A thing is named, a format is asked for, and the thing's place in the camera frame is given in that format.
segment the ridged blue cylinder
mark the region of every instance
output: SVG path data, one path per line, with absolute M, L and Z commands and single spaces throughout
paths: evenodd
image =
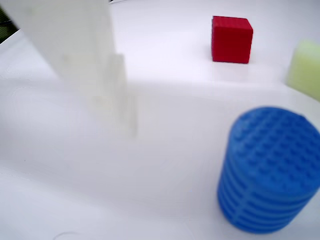
M 231 224 L 266 234 L 282 229 L 320 186 L 320 134 L 303 116 L 262 107 L 234 123 L 218 185 Z

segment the yellow sponge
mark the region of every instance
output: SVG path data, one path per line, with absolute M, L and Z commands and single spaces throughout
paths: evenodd
M 320 101 L 320 45 L 302 41 L 297 46 L 286 84 Z

